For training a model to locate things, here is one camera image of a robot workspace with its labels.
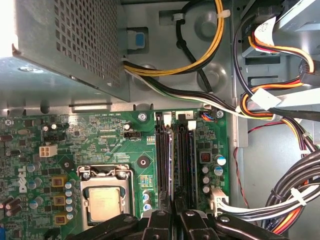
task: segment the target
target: perforated metal grille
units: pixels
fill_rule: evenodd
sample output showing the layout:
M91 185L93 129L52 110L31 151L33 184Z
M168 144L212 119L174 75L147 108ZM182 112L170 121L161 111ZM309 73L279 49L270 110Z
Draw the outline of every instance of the perforated metal grille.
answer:
M117 0L55 0L56 49L120 87Z

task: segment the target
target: motherboard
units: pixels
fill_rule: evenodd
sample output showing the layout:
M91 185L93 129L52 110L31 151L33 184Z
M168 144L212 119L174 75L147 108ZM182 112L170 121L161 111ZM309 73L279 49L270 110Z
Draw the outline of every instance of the motherboard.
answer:
M212 110L0 118L0 240L65 240L185 194L229 194L227 122Z

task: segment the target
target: cpu socket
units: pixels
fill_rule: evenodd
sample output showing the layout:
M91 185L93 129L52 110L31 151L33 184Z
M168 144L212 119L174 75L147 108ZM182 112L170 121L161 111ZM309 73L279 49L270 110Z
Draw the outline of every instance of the cpu socket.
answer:
M84 231L120 214L135 215L134 173L129 165L82 165L77 175Z

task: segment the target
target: green circuit board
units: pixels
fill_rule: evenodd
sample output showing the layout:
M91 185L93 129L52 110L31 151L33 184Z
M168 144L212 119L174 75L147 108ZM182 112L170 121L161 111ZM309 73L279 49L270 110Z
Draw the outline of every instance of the green circuit board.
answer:
M191 109L192 119L196 121L196 142L202 147L210 143L212 159L216 154L227 157L228 139L225 117L216 121L205 122L198 116L199 109ZM135 196L135 212L139 218L144 211L143 192L150 193L150 205L153 209L158 206L157 189L157 159L155 145L155 111L145 111L146 120L139 120L140 112L112 113L82 113L72 115L42 115L0 118L0 135L12 135L13 140L0 142L0 201L9 196L21 199L22 210L13 216L6 216L0 211L0 229L5 229L0 240L34 239L42 240L49 229L59 230L57 239L68 239L83 230L80 179L76 170L82 165L128 164L133 170L132 182ZM128 139L124 137L124 125L130 122L134 131L141 132L141 137ZM43 131L50 124L64 126L63 140L53 140L57 143L57 155L40 157L39 147L45 145L44 137L51 135ZM7 151L19 150L16 156L6 156ZM150 159L147 168L137 164L140 156ZM40 169L29 172L28 165L40 163ZM214 161L208 164L214 169ZM210 172L211 184L221 187L229 193L228 164L223 166L222 176ZM55 225L54 216L64 212L65 206L53 205L53 197L64 194L64 187L52 187L52 179L56 176L66 176L67 180L75 180L76 215L65 225ZM36 189L21 189L27 187L34 179L42 183ZM209 208L208 196L202 193L201 173L198 174L199 209ZM43 203L36 209L30 208L30 203L37 197Z

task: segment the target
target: white power connector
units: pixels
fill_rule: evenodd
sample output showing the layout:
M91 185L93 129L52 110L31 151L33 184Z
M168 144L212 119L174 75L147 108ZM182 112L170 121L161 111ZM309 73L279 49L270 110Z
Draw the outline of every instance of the white power connector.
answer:
M39 147L40 158L50 158L58 154L58 145L52 144Z
M224 201L225 203L229 203L229 197L221 190L219 187L211 187L211 195L209 199L210 208L213 211L214 217L219 216L220 214L223 214L222 211L219 211L220 209L220 203L221 201Z

